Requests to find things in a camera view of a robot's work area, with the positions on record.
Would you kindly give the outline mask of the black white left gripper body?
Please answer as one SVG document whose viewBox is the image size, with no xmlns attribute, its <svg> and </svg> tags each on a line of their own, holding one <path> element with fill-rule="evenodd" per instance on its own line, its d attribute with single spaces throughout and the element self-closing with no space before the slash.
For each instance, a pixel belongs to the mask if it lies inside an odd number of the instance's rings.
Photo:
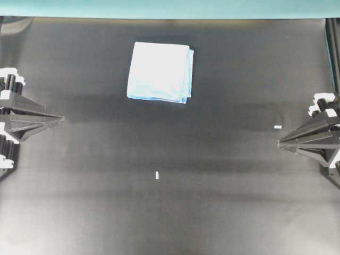
<svg viewBox="0 0 340 255">
<path fill-rule="evenodd" d="M 14 167 L 14 149 L 19 143 L 5 131 L 6 117 L 11 114 L 9 107 L 3 106 L 12 93 L 22 95 L 26 82 L 16 68 L 1 69 L 1 170 Z"/>
</svg>

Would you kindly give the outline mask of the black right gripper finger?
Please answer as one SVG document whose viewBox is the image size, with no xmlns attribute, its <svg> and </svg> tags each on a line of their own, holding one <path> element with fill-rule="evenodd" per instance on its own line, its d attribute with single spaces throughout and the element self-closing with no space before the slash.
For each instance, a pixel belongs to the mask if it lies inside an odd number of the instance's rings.
<svg viewBox="0 0 340 255">
<path fill-rule="evenodd" d="M 278 145 L 339 145 L 336 114 L 319 113 L 277 141 Z"/>
<path fill-rule="evenodd" d="M 316 160 L 321 166 L 336 166 L 339 162 L 339 142 L 331 138 L 321 140 L 283 139 L 277 142 L 278 149 L 286 150 Z"/>
</svg>

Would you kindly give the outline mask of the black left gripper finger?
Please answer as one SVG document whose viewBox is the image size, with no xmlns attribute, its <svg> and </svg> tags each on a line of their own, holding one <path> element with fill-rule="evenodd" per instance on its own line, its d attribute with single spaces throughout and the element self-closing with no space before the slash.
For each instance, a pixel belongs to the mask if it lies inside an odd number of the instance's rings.
<svg viewBox="0 0 340 255">
<path fill-rule="evenodd" d="M 46 107 L 17 93 L 1 93 L 1 108 L 9 109 L 16 114 L 51 117 L 64 121 L 63 115 L 50 113 Z"/>
<path fill-rule="evenodd" d="M 20 144 L 21 142 L 26 141 L 30 136 L 43 130 L 50 129 L 63 122 L 63 118 L 39 123 L 12 121 L 1 122 L 1 135 L 4 135 L 6 140 L 13 141 L 14 144 Z"/>
</svg>

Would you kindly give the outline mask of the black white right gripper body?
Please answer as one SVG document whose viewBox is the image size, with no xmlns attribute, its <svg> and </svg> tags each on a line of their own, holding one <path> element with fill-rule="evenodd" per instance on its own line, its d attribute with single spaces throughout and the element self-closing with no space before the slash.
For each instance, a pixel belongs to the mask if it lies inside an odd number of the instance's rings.
<svg viewBox="0 0 340 255">
<path fill-rule="evenodd" d="M 328 141 L 322 142 L 330 148 L 321 148 L 326 155 L 327 167 L 336 168 L 339 162 L 339 95 L 337 93 L 316 93 L 313 96 L 313 105 L 308 109 L 313 120 L 326 121 L 318 133 L 332 134 Z"/>
</svg>

